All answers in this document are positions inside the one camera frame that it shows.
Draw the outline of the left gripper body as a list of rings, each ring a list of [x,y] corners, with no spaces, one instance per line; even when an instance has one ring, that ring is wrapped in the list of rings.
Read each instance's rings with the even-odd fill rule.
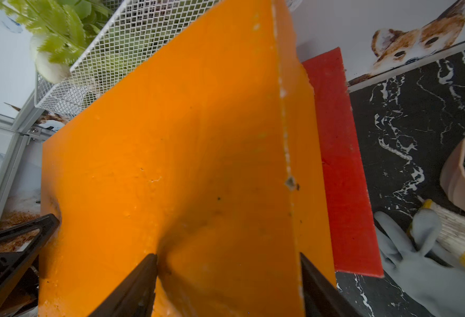
[[[20,253],[0,253],[0,316],[19,316],[37,306],[39,272]]]

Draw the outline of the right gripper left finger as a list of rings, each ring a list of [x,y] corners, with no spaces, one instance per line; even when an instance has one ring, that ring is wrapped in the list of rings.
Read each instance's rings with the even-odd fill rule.
[[[89,316],[151,316],[156,281],[157,255],[148,254]]]

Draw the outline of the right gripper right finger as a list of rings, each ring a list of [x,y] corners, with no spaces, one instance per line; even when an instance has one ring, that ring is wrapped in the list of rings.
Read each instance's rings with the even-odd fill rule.
[[[301,252],[306,316],[360,317],[360,314]]]

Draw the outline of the orange shoebox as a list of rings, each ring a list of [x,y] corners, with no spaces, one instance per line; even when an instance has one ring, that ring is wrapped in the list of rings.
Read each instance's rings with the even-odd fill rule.
[[[91,314],[148,254],[155,316],[304,316],[334,279],[314,91],[284,1],[222,1],[43,145],[41,316]]]

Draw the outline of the red shoebox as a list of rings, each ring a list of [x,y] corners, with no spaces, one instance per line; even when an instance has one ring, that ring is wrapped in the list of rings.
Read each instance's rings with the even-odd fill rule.
[[[341,50],[303,62],[314,103],[337,272],[384,277]]]

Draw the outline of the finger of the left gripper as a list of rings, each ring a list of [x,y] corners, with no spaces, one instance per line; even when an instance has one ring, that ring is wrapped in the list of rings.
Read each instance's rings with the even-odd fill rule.
[[[0,244],[34,232],[23,251],[0,253],[0,316],[19,316],[37,306],[39,271],[37,258],[60,225],[53,214],[0,231]]]

